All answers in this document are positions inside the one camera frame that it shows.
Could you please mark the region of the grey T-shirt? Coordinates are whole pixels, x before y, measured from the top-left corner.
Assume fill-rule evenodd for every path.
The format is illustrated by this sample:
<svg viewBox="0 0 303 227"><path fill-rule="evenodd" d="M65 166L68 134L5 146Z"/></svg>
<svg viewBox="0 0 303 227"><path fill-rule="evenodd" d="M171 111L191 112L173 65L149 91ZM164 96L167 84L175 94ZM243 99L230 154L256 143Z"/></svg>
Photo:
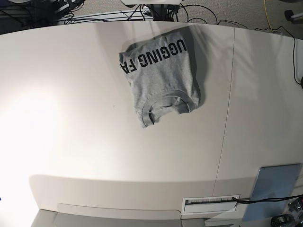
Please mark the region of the grey T-shirt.
<svg viewBox="0 0 303 227"><path fill-rule="evenodd" d="M187 114L199 106L190 53L183 35L174 32L119 53L119 66L133 96L143 128L162 116Z"/></svg>

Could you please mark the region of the blue-grey board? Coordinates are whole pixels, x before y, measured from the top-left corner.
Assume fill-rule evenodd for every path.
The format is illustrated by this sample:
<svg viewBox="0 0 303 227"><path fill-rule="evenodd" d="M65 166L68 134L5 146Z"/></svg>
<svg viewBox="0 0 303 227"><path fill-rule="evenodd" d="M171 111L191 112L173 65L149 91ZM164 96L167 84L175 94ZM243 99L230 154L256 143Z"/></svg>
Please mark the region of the blue-grey board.
<svg viewBox="0 0 303 227"><path fill-rule="evenodd" d="M302 164L262 167L250 196L252 201L289 197L293 192ZM242 221L256 221L280 215L286 202L258 202L247 206Z"/></svg>

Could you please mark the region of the white chair base with casters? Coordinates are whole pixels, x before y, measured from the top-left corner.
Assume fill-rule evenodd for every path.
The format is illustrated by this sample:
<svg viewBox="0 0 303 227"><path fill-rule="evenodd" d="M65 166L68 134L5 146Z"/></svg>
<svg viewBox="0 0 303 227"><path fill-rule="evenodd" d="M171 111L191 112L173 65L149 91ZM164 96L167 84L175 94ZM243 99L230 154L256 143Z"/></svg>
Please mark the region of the white chair base with casters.
<svg viewBox="0 0 303 227"><path fill-rule="evenodd" d="M291 22L292 24L302 24L303 23L303 14L298 13L294 14L292 10L286 10L284 12L285 18L287 21Z"/></svg>

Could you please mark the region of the black device on floor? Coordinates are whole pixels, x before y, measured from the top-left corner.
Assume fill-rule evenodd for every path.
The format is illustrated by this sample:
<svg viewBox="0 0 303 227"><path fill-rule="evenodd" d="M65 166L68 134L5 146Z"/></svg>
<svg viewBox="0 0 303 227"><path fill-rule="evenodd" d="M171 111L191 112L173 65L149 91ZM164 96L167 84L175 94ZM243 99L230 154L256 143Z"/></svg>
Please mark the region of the black device on floor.
<svg viewBox="0 0 303 227"><path fill-rule="evenodd" d="M295 223L295 220L290 214L283 214L275 216L270 221L271 227L292 227Z"/></svg>

